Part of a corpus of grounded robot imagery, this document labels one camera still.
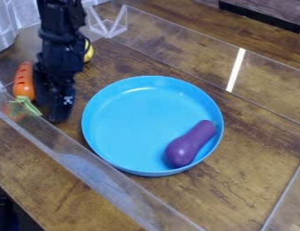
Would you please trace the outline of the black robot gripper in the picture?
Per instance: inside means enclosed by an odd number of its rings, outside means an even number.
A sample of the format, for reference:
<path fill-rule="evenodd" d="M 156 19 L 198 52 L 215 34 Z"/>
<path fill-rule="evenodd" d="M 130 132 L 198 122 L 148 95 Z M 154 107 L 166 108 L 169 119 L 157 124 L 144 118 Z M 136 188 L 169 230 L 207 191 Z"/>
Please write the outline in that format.
<path fill-rule="evenodd" d="M 82 72 L 86 37 L 81 32 L 86 12 L 82 0 L 37 0 L 43 40 L 34 72 L 37 104 L 51 123 L 65 122 L 76 102 L 74 76 Z"/>

